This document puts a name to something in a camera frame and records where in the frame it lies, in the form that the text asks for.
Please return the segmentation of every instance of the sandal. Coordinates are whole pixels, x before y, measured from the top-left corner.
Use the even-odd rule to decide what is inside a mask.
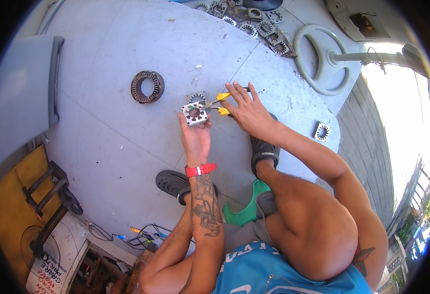
[[[278,121],[275,115],[273,115],[272,113],[269,113],[269,114],[272,116],[272,118],[275,121]],[[258,178],[256,173],[256,163],[260,160],[273,159],[274,168],[277,169],[278,159],[280,156],[280,147],[274,146],[258,138],[254,138],[251,135],[249,137],[251,138],[251,146],[253,148],[253,157],[251,158],[251,169],[253,170],[253,173],[256,176],[256,178]]]
[[[190,193],[190,184],[187,177],[174,170],[163,170],[156,176],[156,186],[171,196],[176,197],[181,205],[185,205],[184,196]],[[218,197],[218,189],[214,186],[215,195]]]

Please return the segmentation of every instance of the red watch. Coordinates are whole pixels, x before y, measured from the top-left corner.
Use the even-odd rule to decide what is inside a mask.
[[[203,174],[210,173],[210,172],[216,170],[216,164],[215,163],[207,163],[207,164],[204,164],[202,166],[195,167],[195,168],[188,168],[186,166],[185,170],[186,170],[186,177],[190,178],[191,176],[203,175]]]

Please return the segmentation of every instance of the gray shorts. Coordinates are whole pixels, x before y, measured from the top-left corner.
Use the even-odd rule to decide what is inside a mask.
[[[244,226],[223,223],[225,231],[224,255],[233,252],[236,247],[253,241],[262,241],[274,247],[267,233],[265,218],[277,211],[272,191],[259,194],[256,197],[256,221],[250,221]]]

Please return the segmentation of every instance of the blue shirt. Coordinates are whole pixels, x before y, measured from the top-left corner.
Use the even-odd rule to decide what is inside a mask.
[[[260,241],[237,247],[225,256],[213,294],[371,294],[352,264],[336,277],[313,281],[297,273],[276,248]]]

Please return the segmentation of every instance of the hand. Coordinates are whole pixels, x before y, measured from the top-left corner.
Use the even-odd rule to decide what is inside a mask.
[[[233,82],[233,85],[226,83],[225,86],[230,91],[236,103],[238,103],[238,107],[233,106],[227,101],[222,101],[223,107],[230,111],[243,131],[253,137],[271,143],[274,139],[273,135],[275,133],[273,130],[277,122],[259,100],[253,84],[248,84],[248,88],[253,96],[252,99],[248,92],[237,82]]]
[[[181,140],[186,151],[187,166],[194,168],[206,164],[210,151],[210,128],[213,125],[210,121],[210,114],[207,114],[208,120],[206,122],[191,127],[187,125],[181,112],[176,115],[181,125]]]

